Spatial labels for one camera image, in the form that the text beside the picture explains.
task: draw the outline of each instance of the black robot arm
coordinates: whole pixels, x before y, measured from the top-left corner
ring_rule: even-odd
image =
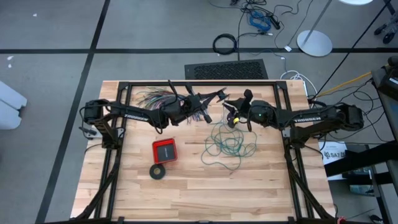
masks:
[[[364,125],[362,110],[344,103],[325,105],[322,108],[289,111],[277,109],[262,100],[251,102],[250,90],[244,92],[244,97],[224,102],[224,107],[229,111],[227,120],[230,128],[234,128],[238,122],[245,123],[240,121],[240,118],[246,118],[249,131],[251,131],[251,122],[263,127],[271,126],[281,131],[284,130],[284,133],[290,137],[290,143],[299,148],[303,148],[304,143],[310,137],[322,136],[339,129],[357,131]],[[309,121],[320,122],[306,128],[292,126],[295,123]]]
[[[206,111],[209,103],[216,96],[218,96],[219,101],[228,97],[224,94],[226,88],[208,94],[195,94],[191,84],[188,83],[185,87],[189,95],[182,100],[178,100],[177,91],[170,80],[169,85],[175,94],[175,98],[165,101],[159,109],[147,110],[108,100],[92,100],[87,102],[85,107],[82,108],[82,110],[84,109],[83,121],[86,124],[94,125],[102,134],[103,148],[117,149],[121,145],[118,129],[111,128],[108,124],[108,121],[113,118],[128,118],[147,122],[155,127],[159,134],[162,134],[162,130],[169,125],[169,122],[174,126],[178,126],[179,123],[195,113],[202,114],[205,121],[210,123],[211,118]]]

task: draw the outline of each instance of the floor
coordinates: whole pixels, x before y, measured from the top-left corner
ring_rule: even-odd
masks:
[[[211,2],[224,7],[229,3]],[[309,3],[310,0],[301,1],[297,15],[280,16],[284,9],[277,8],[275,14],[285,24],[277,38],[278,47],[290,41]],[[276,4],[296,9],[297,0],[269,0],[265,7],[272,10]],[[325,4],[326,1],[312,3],[298,33],[311,28]],[[382,0],[365,6],[333,1],[317,26],[333,42],[334,49],[326,57],[300,53],[294,37],[289,44],[293,50],[280,51],[285,60],[270,52],[241,54],[241,60],[263,59],[270,79],[279,79],[286,62],[288,70],[299,71],[320,88],[383,5]],[[398,38],[384,45],[382,35],[373,35],[390,15],[387,9],[381,13],[324,90],[377,69],[396,55]],[[0,1],[0,80],[28,99],[21,125],[0,131],[2,223],[15,223],[16,217],[19,223],[35,222],[45,194],[51,201],[47,215],[43,216],[47,211],[44,209],[40,217],[45,217],[46,222],[69,218],[86,147],[86,139],[78,130],[81,120],[76,111],[98,97],[103,80],[181,80],[185,78],[185,64],[236,60],[236,54],[212,53],[211,44],[219,34],[236,35],[240,17],[237,9],[214,7],[205,0]],[[245,22],[241,24],[241,33],[255,31]],[[243,37],[241,47],[251,53],[256,51],[250,48],[275,50],[278,31],[271,32],[273,36]],[[218,46],[229,47],[230,43],[220,42]],[[372,97],[377,95],[370,85],[364,90]],[[347,93],[342,91],[322,100],[334,103]],[[344,102],[363,110],[371,108],[369,102],[352,96]],[[375,110],[369,119],[374,121],[381,113],[382,108]],[[384,140],[392,139],[389,128],[385,128],[385,117],[375,127]],[[335,134],[341,138],[347,135],[343,131]],[[345,141],[363,139],[381,142],[370,128]],[[51,176],[54,164],[60,172]],[[50,176],[57,180],[53,192],[46,191]],[[378,213],[376,199],[349,193],[344,182],[330,182],[330,187],[339,216],[352,217],[376,208],[352,219],[369,221],[369,214]],[[385,192],[390,192],[391,204],[397,205],[391,186],[387,185]],[[397,214],[392,215],[398,223]]]

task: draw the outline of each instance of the yellow cable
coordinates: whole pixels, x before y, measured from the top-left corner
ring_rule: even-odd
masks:
[[[364,78],[364,77],[366,77],[366,76],[368,76],[368,75],[370,75],[370,74],[371,74],[371,72],[365,73],[365,74],[361,75],[360,77],[356,77],[356,78],[354,78],[354,79],[352,79],[352,80],[350,80],[350,81],[347,81],[347,82],[344,82],[344,83],[342,83],[342,84],[340,84],[340,85],[338,85],[338,86],[335,86],[335,87],[331,88],[330,90],[324,91],[323,93],[319,94],[319,95],[317,96],[317,98],[318,98],[318,97],[321,97],[321,96],[324,96],[324,95],[326,95],[326,94],[328,94],[328,93],[330,93],[330,92],[332,92],[332,91],[335,91],[335,90],[337,90],[338,88],[340,88],[340,87],[342,87],[342,86],[345,86],[345,85],[348,85],[348,84],[353,83],[353,82],[355,82],[355,81],[358,81],[358,80],[360,80],[361,78]]]

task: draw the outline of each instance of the red box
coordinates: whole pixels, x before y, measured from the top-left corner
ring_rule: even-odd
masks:
[[[155,164],[174,161],[177,159],[177,149],[174,139],[163,139],[152,143]]]

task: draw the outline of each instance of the wooden table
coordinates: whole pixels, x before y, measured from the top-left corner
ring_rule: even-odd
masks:
[[[287,80],[290,103],[293,110],[308,108],[303,83]],[[118,81],[105,81],[99,98],[116,99]],[[254,100],[265,100],[275,106],[274,93],[268,86],[227,86],[230,100],[243,97],[245,89],[252,90]],[[209,93],[223,86],[194,86],[196,93]],[[176,86],[179,94],[187,95],[183,86]],[[131,105],[137,105],[143,96],[140,91],[147,87],[132,89]],[[284,100],[280,91],[282,107]],[[213,100],[208,108],[213,121],[219,121],[223,114],[221,103]],[[258,136],[257,151],[251,157],[243,158],[241,167],[230,171],[221,165],[204,165],[200,156],[205,149],[205,139],[210,135],[212,125],[202,122],[180,126],[169,126],[162,135],[144,122],[129,120],[118,177],[113,219],[124,216],[126,220],[213,220],[213,221],[282,221],[295,216],[292,194],[280,131],[252,124],[252,131]],[[154,163],[152,142],[174,138],[178,160],[165,164],[166,176],[153,180],[149,168]],[[245,143],[254,141],[253,133],[245,134]],[[88,147],[100,140],[89,141]],[[307,145],[319,149],[315,139]],[[302,149],[303,163],[308,187],[331,214],[335,215],[322,158],[319,153]],[[80,181],[76,192],[71,217],[77,216],[89,204],[98,190],[105,150],[90,149],[84,159]],[[221,161],[234,167],[236,157],[204,156],[206,162]],[[299,189],[303,215],[306,216],[303,195]],[[102,214],[108,196],[104,196]]]

